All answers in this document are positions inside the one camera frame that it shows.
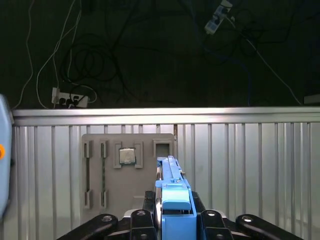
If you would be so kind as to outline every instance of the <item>white cable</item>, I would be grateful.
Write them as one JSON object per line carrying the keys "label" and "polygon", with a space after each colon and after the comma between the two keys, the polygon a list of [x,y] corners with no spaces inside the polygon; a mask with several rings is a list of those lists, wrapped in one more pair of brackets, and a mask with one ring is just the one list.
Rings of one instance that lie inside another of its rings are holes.
{"label": "white cable", "polygon": [[[76,27],[75,27],[75,30],[74,30],[74,34],[73,34],[71,46],[73,46],[73,44],[74,44],[74,42],[75,42],[75,39],[76,39],[78,23],[79,23],[79,21],[80,21],[81,14],[82,14],[82,11],[80,10],[79,15],[78,15],[78,19],[77,19],[77,23],[76,23]],[[69,75],[70,75],[71,64],[72,64],[72,48],[70,49],[70,62],[69,62],[68,71],[67,71],[67,77],[68,77],[68,78],[69,78]],[[78,86],[78,85],[79,85],[79,84],[74,83],[74,82],[71,82],[71,84],[73,84],[73,85],[75,85],[75,86]],[[95,91],[92,87],[85,86],[85,85],[81,85],[80,87],[87,88],[87,89],[90,89],[90,90],[93,91],[93,93],[94,93],[94,100],[88,101],[89,104],[93,104],[95,101],[97,101],[98,95],[97,95],[96,91]]]}
{"label": "white cable", "polygon": [[67,22],[68,22],[68,19],[70,17],[70,13],[71,13],[71,10],[75,4],[76,0],[73,0],[72,3],[71,3],[71,6],[69,8],[69,12],[66,16],[66,19],[64,21],[64,24],[63,24],[63,28],[62,28],[62,32],[61,32],[61,35],[60,35],[60,40],[58,41],[57,45],[55,46],[55,49],[54,49],[54,52],[53,54],[48,58],[48,60],[44,63],[44,65],[40,68],[37,76],[36,76],[36,95],[37,95],[37,98],[38,98],[38,101],[39,103],[41,104],[41,106],[45,109],[48,109],[45,105],[43,105],[43,103],[41,102],[41,99],[40,99],[40,96],[39,96],[39,76],[40,76],[40,73],[42,72],[42,70],[45,68],[45,66],[48,64],[48,62],[50,61],[50,59],[56,54],[57,50],[59,49],[59,46],[60,46],[60,43],[61,43],[61,40],[63,39],[63,36],[64,36],[64,32],[65,32],[65,28],[66,28],[66,25],[67,25]]}
{"label": "white cable", "polygon": [[[81,14],[82,14],[82,10],[80,9],[79,11],[79,14],[78,14],[78,17],[76,18],[76,22],[75,22],[75,25],[64,35],[62,36],[62,38],[60,38],[60,40],[56,43],[55,45],[55,48],[54,48],[54,52],[53,52],[53,66],[54,66],[54,73],[55,73],[55,79],[56,79],[56,88],[58,89],[59,88],[59,77],[58,77],[58,71],[57,71],[57,65],[56,65],[56,52],[58,51],[58,48],[59,48],[59,44],[61,43],[62,39],[65,38],[65,36],[67,34],[69,34],[73,29],[74,29],[74,34],[73,34],[73,38],[72,38],[72,44],[74,44],[74,40],[75,40],[75,36],[76,36],[76,33],[77,33],[77,29],[78,29],[78,24],[80,22],[80,18],[81,18]],[[54,104],[53,104],[53,109],[56,108],[56,101],[54,101]]]}
{"label": "white cable", "polygon": [[34,76],[34,66],[32,64],[32,59],[31,59],[31,54],[30,54],[30,49],[29,49],[29,38],[30,38],[30,34],[31,34],[31,27],[32,27],[32,21],[31,21],[31,9],[33,7],[33,5],[35,4],[35,0],[32,0],[30,6],[29,6],[29,9],[28,9],[28,18],[29,18],[29,30],[28,30],[28,34],[26,36],[26,41],[25,41],[25,45],[26,45],[26,50],[27,50],[27,53],[28,53],[28,58],[29,58],[29,62],[30,62],[30,66],[31,66],[31,74],[29,76],[29,79],[25,82],[25,84],[23,85],[23,88],[21,90],[21,95],[20,95],[20,99],[19,99],[19,102],[17,103],[17,105],[15,105],[13,107],[13,109],[16,109],[17,107],[19,107],[19,105],[21,104],[22,102],[22,98],[24,97],[24,92],[25,92],[25,89],[26,89],[26,86],[28,85],[28,83],[30,82],[30,80],[32,79],[32,77]]}
{"label": "white cable", "polygon": [[[228,18],[228,17],[225,17],[225,19],[227,19],[231,25],[236,28],[235,24],[233,23],[233,21]],[[290,90],[292,96],[294,97],[294,99],[296,100],[296,102],[299,104],[299,105],[302,105],[302,103],[298,100],[298,98],[296,97],[294,91],[292,91],[291,87],[288,86],[288,84],[286,84],[285,81],[283,81],[283,79],[272,69],[272,67],[267,63],[267,61],[264,59],[264,57],[260,54],[260,52],[257,50],[257,48],[255,47],[255,45],[249,40],[247,39],[243,34],[242,32],[240,33],[244,38],[245,40],[253,47],[253,49],[256,51],[256,54],[258,54],[258,56],[261,58],[261,60],[264,62],[264,64],[271,70],[271,72]]]}

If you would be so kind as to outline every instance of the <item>gray fixture plate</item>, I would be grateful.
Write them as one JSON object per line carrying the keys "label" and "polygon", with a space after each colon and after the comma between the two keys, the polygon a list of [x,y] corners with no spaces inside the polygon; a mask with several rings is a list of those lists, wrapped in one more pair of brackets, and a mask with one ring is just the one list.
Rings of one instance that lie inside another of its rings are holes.
{"label": "gray fixture plate", "polygon": [[[157,157],[176,154],[174,136],[167,133],[85,134],[81,144],[83,223],[101,213],[121,219],[141,208],[145,191],[155,188]],[[125,148],[135,148],[134,163],[121,164],[119,150]]]}

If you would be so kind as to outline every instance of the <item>corrugated metal wall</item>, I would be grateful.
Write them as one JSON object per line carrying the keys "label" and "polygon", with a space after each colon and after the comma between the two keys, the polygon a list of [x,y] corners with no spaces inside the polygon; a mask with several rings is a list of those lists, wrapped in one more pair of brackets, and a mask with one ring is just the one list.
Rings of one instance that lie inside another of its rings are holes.
{"label": "corrugated metal wall", "polygon": [[[0,240],[55,240],[81,221],[86,133],[174,133],[174,125],[16,126],[11,203]],[[252,213],[320,237],[320,123],[179,124],[181,167],[207,208]]]}

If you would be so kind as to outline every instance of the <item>screw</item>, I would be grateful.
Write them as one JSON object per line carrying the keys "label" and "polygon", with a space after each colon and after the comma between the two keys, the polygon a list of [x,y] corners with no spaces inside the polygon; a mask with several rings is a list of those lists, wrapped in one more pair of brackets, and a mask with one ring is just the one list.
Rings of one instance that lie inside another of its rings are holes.
{"label": "screw", "polygon": [[147,239],[147,237],[148,237],[148,235],[147,235],[147,234],[141,234],[141,239],[142,239],[142,240]]}
{"label": "screw", "polygon": [[144,215],[146,215],[146,213],[144,211],[138,211],[137,215],[138,216],[144,216]]}
{"label": "screw", "polygon": [[207,211],[206,214],[208,214],[210,217],[213,217],[216,215],[214,211]]}
{"label": "screw", "polygon": [[112,220],[112,217],[111,216],[104,216],[102,218],[102,222],[110,222]]}
{"label": "screw", "polygon": [[221,235],[221,234],[217,234],[216,235],[216,239],[223,240],[223,239],[225,239],[225,237],[223,235]]}
{"label": "screw", "polygon": [[251,223],[253,221],[253,219],[251,217],[249,217],[249,216],[243,216],[242,220],[247,222],[247,223]]}

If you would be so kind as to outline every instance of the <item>power strip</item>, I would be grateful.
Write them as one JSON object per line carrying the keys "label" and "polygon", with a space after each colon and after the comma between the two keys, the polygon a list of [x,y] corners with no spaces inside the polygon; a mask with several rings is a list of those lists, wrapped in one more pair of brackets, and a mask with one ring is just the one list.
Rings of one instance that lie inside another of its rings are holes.
{"label": "power strip", "polygon": [[[72,101],[81,100],[76,105],[78,108],[86,109],[88,107],[88,101],[89,101],[88,96],[79,95],[79,94],[71,94],[71,100]],[[51,102],[53,104],[63,105],[63,106],[68,107],[68,106],[70,106],[70,104],[68,104],[70,102],[70,93],[60,92],[59,88],[53,87]]]}
{"label": "power strip", "polygon": [[213,13],[212,19],[205,25],[204,30],[207,34],[213,35],[218,30],[221,23],[224,21],[225,16],[230,12],[232,4],[227,0],[222,0],[221,4]]}

